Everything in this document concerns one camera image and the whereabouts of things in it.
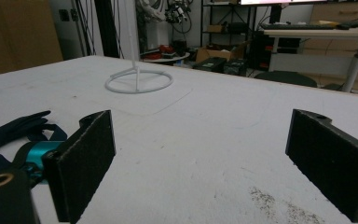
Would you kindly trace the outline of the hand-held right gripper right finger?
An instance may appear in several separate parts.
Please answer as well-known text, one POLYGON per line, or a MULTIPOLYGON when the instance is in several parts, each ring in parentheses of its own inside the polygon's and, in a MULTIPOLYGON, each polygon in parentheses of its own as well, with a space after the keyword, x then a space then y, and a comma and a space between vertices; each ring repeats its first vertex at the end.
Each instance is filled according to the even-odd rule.
POLYGON ((329 202, 358 223, 358 139, 328 117, 295 109, 285 154, 329 202))

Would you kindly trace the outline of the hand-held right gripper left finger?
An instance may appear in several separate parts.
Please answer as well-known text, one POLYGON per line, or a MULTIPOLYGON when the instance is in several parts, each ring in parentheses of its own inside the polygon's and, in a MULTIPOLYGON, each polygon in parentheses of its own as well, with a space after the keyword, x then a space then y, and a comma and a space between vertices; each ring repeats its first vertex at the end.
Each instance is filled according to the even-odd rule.
POLYGON ((112 116, 104 110, 81 119, 74 134, 42 156, 60 222, 78 222, 115 155, 112 116))

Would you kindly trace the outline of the dark blue cloth bag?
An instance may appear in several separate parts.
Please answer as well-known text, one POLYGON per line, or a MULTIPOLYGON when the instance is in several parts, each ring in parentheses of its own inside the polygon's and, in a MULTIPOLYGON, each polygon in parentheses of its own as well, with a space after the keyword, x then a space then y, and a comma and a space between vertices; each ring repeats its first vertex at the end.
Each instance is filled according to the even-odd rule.
MULTIPOLYGON (((56 124, 48 124, 46 115, 50 111, 42 111, 33 115, 20 117, 0 126, 0 147, 23 137, 30 141, 64 141, 67 134, 56 124)), ((0 154, 0 171, 5 170, 11 162, 0 154)))

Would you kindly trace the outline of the white stand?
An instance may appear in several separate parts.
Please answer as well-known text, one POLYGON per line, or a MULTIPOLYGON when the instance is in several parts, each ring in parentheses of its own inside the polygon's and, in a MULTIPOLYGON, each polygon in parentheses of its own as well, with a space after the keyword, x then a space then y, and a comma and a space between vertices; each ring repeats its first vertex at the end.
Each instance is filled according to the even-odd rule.
POLYGON ((115 73, 113 75, 111 75, 104 83, 104 87, 111 92, 115 92, 115 93, 124 93, 124 94, 141 94, 141 93, 149 93, 149 92, 153 92, 153 91, 160 91, 163 90, 165 88, 168 88, 169 86, 171 86, 173 84, 173 77, 172 75, 163 72, 163 71, 155 71, 155 70, 144 70, 141 69, 135 62, 135 48, 134 48, 134 38, 133 38, 133 34, 132 34, 132 30, 129 27, 128 28, 128 36, 129 36, 129 40, 130 40, 130 48, 131 48, 131 67, 128 69, 125 69, 123 71, 120 71, 118 73, 115 73), (152 88, 152 89, 144 89, 141 90, 140 89, 140 76, 141 74, 154 74, 157 75, 159 77, 166 77, 168 79, 168 82, 165 83, 164 85, 160 86, 160 87, 156 87, 156 88, 152 88), (126 90, 120 90, 120 89, 116 89, 114 88, 111 83, 120 78, 120 77, 125 77, 125 76, 129 76, 129 75, 135 75, 135 88, 131 91, 126 91, 126 90))

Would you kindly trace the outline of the black chair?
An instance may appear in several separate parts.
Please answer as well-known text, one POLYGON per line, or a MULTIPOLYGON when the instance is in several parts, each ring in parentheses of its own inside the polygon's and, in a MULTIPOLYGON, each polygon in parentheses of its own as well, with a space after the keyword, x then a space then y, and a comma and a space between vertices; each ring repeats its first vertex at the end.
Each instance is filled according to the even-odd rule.
POLYGON ((296 72, 273 71, 264 72, 255 76, 256 79, 281 82, 305 87, 317 87, 317 82, 310 77, 300 75, 296 72))

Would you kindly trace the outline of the white desk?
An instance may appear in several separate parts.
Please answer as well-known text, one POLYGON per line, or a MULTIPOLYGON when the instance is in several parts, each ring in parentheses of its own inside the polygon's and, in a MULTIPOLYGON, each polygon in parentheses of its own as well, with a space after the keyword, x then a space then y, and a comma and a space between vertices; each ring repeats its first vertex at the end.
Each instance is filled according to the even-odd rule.
POLYGON ((358 28, 343 30, 266 30, 265 35, 274 38, 273 49, 269 62, 270 72, 291 71, 306 74, 325 74, 344 76, 345 82, 342 90, 350 92, 358 74, 358 48, 351 57, 286 54, 278 52, 281 38, 304 39, 344 39, 358 40, 358 28))

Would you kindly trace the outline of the black computer tower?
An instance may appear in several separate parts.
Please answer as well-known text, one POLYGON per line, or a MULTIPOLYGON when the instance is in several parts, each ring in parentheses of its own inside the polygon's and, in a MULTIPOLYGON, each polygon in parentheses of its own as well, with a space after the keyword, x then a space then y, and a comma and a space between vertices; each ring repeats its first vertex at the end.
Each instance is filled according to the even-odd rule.
MULTIPOLYGON (((269 37, 263 32, 255 32, 248 55, 249 66, 256 70, 268 71, 273 45, 273 37, 269 37)), ((277 52, 297 54, 299 45, 299 38, 280 38, 277 52)))

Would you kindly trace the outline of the black case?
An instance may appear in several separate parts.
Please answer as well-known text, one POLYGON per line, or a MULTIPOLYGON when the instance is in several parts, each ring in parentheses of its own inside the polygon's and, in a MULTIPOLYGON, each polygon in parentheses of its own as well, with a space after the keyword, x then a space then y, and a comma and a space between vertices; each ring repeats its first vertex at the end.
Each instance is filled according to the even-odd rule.
POLYGON ((244 76, 247 70, 247 62, 244 59, 233 59, 225 63, 224 73, 235 76, 244 76))
POLYGON ((200 63, 196 63, 193 68, 196 70, 222 73, 226 62, 227 60, 225 58, 211 57, 200 63))

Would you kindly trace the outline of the black computer mouse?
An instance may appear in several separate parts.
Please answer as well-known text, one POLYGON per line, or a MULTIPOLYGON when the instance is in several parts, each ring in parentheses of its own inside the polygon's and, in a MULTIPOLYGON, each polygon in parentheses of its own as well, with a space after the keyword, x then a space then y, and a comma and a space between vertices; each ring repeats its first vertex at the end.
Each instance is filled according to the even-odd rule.
POLYGON ((339 23, 336 28, 338 30, 349 30, 351 28, 358 28, 358 21, 346 21, 339 23))

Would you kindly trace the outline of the small round table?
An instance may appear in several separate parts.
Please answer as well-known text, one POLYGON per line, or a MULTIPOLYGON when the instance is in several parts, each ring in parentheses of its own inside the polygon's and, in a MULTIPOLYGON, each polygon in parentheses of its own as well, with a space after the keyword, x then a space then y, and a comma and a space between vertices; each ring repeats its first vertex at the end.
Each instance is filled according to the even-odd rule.
POLYGON ((166 64, 166 65, 173 65, 175 63, 183 63, 183 61, 190 56, 189 52, 186 52, 184 56, 177 56, 173 57, 171 59, 156 59, 156 60, 150 60, 150 59, 142 59, 142 62, 145 63, 158 63, 158 64, 166 64))

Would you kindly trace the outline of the wooden drawer cabinet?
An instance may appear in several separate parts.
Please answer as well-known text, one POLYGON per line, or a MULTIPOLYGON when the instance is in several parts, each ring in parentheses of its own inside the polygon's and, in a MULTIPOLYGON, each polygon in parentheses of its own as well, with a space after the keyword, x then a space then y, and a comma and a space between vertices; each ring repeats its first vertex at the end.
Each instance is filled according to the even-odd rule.
MULTIPOLYGON (((358 2, 314 5, 310 16, 311 23, 319 21, 347 22, 358 21, 358 2)), ((310 39, 304 43, 303 53, 325 56, 352 57, 358 49, 358 40, 345 39, 310 39)), ((336 83, 341 85, 345 77, 324 74, 313 75, 320 85, 336 83)), ((353 89, 358 91, 358 75, 353 89)))

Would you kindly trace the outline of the brown board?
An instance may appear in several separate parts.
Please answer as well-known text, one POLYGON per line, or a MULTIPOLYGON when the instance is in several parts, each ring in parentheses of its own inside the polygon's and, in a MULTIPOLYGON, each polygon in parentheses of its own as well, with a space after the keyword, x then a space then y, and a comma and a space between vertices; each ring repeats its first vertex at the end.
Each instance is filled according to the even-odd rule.
POLYGON ((48 0, 0 0, 0 74, 61 60, 48 0))

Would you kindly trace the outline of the open cardboard box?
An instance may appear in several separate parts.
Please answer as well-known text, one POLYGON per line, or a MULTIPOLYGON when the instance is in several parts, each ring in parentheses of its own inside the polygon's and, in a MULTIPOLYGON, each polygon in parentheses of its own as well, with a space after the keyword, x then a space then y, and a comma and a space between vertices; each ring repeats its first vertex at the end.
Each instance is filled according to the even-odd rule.
POLYGON ((206 45, 198 48, 196 62, 200 63, 212 57, 224 58, 227 61, 241 59, 244 57, 244 52, 248 45, 249 43, 247 41, 238 45, 206 45))

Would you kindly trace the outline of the small cardboard box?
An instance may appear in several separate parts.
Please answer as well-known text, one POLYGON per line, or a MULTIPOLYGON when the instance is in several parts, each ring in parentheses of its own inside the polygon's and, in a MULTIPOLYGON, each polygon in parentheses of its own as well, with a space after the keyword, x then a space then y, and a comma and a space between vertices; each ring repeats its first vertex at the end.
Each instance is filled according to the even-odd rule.
POLYGON ((207 32, 209 33, 224 33, 225 30, 226 30, 225 26, 221 24, 209 25, 207 27, 207 32))

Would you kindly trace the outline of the black metal shelf rack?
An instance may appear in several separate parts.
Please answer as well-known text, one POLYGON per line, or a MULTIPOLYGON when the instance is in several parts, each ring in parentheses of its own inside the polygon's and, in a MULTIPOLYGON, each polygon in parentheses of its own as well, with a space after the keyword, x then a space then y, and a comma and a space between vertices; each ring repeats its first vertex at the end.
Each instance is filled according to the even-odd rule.
POLYGON ((242 6, 239 0, 201 0, 200 44, 237 45, 251 38, 256 7, 242 6), (209 25, 221 24, 223 33, 209 33, 209 25))

